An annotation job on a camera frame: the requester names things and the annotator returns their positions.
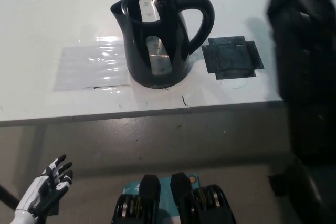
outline clear plastic sheet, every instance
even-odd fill
[[[55,91],[129,86],[124,45],[113,37],[97,37],[94,46],[64,48]]]

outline kettle spout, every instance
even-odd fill
[[[122,12],[121,9],[121,5],[122,5],[122,1],[118,1],[115,4],[113,4],[111,6],[111,12],[113,13],[113,15],[115,16],[121,30],[123,29],[124,25],[126,24],[127,21],[127,17],[126,15]]]

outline gray floor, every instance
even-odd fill
[[[62,153],[75,182],[48,223],[110,223],[116,199],[144,173],[194,172],[218,184],[238,224],[300,223],[267,175],[291,158],[281,108],[118,119],[0,129],[0,183],[22,196]],[[0,204],[0,223],[13,213]]]

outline kettle handle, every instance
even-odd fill
[[[188,9],[200,10],[203,20],[195,37],[189,42],[189,54],[196,51],[208,38],[215,22],[215,11],[210,0],[175,0],[178,12]]]

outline kettle base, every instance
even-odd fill
[[[180,75],[179,78],[175,78],[174,80],[171,80],[169,83],[149,83],[149,82],[144,82],[144,81],[138,81],[136,78],[134,78],[134,76],[130,73],[130,76],[132,77],[132,79],[140,84],[141,86],[144,86],[146,88],[150,88],[150,89],[166,89],[169,87],[172,87],[178,83],[180,83],[181,81],[184,80],[184,78],[188,75],[189,73],[189,68],[187,68],[187,70],[185,71],[185,73],[183,75]]]

